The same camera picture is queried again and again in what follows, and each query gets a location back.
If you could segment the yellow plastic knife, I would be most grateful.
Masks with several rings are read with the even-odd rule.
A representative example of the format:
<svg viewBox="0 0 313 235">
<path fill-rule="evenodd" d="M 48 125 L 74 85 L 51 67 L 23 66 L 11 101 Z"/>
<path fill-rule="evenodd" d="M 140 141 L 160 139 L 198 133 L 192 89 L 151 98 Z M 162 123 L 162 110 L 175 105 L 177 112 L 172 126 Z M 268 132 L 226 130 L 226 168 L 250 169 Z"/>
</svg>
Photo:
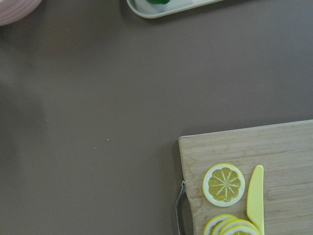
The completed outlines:
<svg viewBox="0 0 313 235">
<path fill-rule="evenodd" d="M 261 235 L 265 234 L 263 187 L 264 168 L 262 165 L 257 165 L 253 170 L 248 186 L 246 212 Z"/>
</svg>

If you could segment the cream tray with bear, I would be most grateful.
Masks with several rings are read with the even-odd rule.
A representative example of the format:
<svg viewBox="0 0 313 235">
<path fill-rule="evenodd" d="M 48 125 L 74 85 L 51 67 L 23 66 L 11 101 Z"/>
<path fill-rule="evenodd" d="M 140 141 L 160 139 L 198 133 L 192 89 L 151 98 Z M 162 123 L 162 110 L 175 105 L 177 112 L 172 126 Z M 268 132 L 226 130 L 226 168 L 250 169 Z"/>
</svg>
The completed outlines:
<svg viewBox="0 0 313 235">
<path fill-rule="evenodd" d="M 145 19 L 155 19 L 219 2 L 218 0 L 171 0 L 167 4 L 151 4 L 146 0 L 127 0 L 131 10 Z"/>
</svg>

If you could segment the stacked lemon slice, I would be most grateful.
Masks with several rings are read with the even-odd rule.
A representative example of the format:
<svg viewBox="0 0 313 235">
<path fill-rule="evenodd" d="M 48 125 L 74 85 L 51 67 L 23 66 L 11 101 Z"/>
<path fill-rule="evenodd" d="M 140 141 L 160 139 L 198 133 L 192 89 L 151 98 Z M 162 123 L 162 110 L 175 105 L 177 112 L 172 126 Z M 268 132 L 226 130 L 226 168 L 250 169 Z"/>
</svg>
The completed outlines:
<svg viewBox="0 0 313 235">
<path fill-rule="evenodd" d="M 220 214 L 211 218 L 204 227 L 203 235 L 212 235 L 213 229 L 217 226 L 218 223 L 226 219 L 237 219 L 236 216 L 231 214 Z"/>
<path fill-rule="evenodd" d="M 243 220 L 243 219 L 226 219 L 223 220 L 222 222 L 219 222 L 213 229 L 212 235 L 221 235 L 222 232 L 225 232 L 227 229 L 230 229 L 233 226 L 237 225 L 243 225 L 247 226 L 256 232 L 258 231 L 257 228 L 249 221 Z"/>
<path fill-rule="evenodd" d="M 258 235 L 259 232 L 244 225 L 236 225 L 225 230 L 222 235 Z"/>
</svg>

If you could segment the top stacked lemon slice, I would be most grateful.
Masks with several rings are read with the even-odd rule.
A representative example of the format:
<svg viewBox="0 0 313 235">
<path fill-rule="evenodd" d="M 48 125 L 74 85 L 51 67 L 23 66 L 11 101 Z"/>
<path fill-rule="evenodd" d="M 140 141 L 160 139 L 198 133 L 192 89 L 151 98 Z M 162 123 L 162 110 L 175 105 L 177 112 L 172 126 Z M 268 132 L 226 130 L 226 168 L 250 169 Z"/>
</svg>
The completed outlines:
<svg viewBox="0 0 313 235">
<path fill-rule="evenodd" d="M 258 235 L 259 232 L 244 225 L 236 225 L 225 230 L 222 235 Z"/>
</svg>

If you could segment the pink ribbed bowl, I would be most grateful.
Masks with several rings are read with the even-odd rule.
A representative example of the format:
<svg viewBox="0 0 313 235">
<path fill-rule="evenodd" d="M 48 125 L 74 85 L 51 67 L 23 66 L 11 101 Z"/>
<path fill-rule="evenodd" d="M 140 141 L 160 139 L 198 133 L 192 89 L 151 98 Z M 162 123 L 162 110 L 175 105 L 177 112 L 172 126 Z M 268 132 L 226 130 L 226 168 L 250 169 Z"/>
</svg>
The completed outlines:
<svg viewBox="0 0 313 235">
<path fill-rule="evenodd" d="M 1 0 L 0 25 L 8 25 L 29 15 L 42 0 Z"/>
</svg>

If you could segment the lower stacked lemon slice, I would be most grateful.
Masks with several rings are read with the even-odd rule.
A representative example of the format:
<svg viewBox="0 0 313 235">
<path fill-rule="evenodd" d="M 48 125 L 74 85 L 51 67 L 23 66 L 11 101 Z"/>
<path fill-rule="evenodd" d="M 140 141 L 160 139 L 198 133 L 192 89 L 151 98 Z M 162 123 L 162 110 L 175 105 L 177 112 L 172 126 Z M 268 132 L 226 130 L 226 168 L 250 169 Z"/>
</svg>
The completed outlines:
<svg viewBox="0 0 313 235">
<path fill-rule="evenodd" d="M 217 226 L 218 223 L 226 219 L 237 219 L 236 216 L 231 214 L 220 214 L 211 218 L 204 227 L 203 235 L 212 235 L 213 229 Z"/>
</svg>

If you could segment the single lemon slice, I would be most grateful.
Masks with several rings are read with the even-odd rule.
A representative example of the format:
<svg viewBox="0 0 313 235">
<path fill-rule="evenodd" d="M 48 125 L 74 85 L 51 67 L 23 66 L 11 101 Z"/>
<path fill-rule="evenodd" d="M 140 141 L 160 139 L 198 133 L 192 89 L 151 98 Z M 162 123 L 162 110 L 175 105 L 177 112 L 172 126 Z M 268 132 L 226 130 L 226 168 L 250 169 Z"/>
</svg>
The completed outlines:
<svg viewBox="0 0 313 235">
<path fill-rule="evenodd" d="M 227 163 L 209 168 L 202 182 L 206 199 L 218 207 L 230 207 L 240 201 L 245 186 L 243 173 L 236 166 Z"/>
</svg>

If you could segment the green lime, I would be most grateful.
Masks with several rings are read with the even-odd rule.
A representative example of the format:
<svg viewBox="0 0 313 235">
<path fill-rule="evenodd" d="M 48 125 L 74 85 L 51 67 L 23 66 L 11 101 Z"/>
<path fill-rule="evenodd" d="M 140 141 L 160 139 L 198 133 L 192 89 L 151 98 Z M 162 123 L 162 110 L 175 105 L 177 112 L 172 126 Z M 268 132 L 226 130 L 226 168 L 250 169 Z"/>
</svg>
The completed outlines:
<svg viewBox="0 0 313 235">
<path fill-rule="evenodd" d="M 167 4 L 170 0 L 147 0 L 151 4 Z"/>
</svg>

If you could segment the middle stacked lemon slice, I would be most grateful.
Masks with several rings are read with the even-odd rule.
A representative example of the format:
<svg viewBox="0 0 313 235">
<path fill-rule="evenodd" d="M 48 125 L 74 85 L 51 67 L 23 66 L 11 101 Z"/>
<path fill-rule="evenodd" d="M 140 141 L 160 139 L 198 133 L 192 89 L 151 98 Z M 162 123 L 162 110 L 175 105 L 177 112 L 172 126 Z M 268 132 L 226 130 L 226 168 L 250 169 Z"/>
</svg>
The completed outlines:
<svg viewBox="0 0 313 235">
<path fill-rule="evenodd" d="M 225 232 L 227 229 L 230 229 L 233 226 L 237 225 L 243 225 L 247 226 L 256 232 L 258 231 L 257 228 L 249 221 L 243 220 L 243 219 L 226 219 L 223 220 L 222 222 L 219 222 L 213 229 L 212 235 L 221 235 L 222 232 Z"/>
</svg>

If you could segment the bamboo cutting board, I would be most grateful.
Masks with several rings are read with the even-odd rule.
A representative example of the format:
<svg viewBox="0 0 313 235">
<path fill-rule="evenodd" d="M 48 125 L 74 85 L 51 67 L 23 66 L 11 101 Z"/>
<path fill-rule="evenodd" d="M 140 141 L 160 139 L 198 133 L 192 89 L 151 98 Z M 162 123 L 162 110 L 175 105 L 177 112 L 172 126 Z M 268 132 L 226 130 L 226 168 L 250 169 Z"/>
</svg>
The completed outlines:
<svg viewBox="0 0 313 235">
<path fill-rule="evenodd" d="M 212 166 L 236 166 L 249 182 L 264 167 L 264 220 L 268 235 L 313 232 L 313 122 L 311 120 L 228 130 L 179 138 L 186 195 L 194 234 L 201 235 L 214 216 L 228 213 L 247 219 L 246 199 L 217 207 L 204 196 L 202 182 Z"/>
</svg>

